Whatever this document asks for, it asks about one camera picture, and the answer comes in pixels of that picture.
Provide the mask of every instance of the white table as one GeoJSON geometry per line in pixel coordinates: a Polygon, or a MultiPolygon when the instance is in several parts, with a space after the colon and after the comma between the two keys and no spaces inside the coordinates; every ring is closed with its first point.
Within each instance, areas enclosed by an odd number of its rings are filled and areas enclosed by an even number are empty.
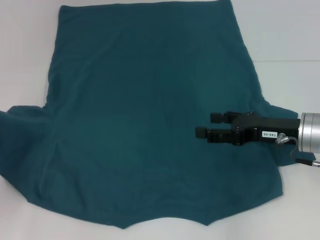
{"type": "MultiPolygon", "coordinates": [[[[116,2],[132,1],[1,0],[0,110],[44,105],[61,5],[116,2]]],[[[298,113],[320,113],[320,1],[232,2],[265,98],[298,113]]],[[[126,230],[32,205],[0,177],[0,240],[319,239],[320,170],[296,164],[280,171],[284,196],[255,209],[208,227],[185,219],[161,218],[126,230]]]]}

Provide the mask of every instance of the t-shirt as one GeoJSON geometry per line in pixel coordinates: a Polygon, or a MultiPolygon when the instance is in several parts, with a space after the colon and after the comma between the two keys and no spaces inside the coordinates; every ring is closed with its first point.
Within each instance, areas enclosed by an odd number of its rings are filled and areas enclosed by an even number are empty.
{"type": "Polygon", "coordinates": [[[62,6],[44,107],[0,112],[0,174],[32,204],[126,228],[210,223],[282,195],[290,146],[208,144],[210,113],[269,105],[229,0],[62,6]]]}

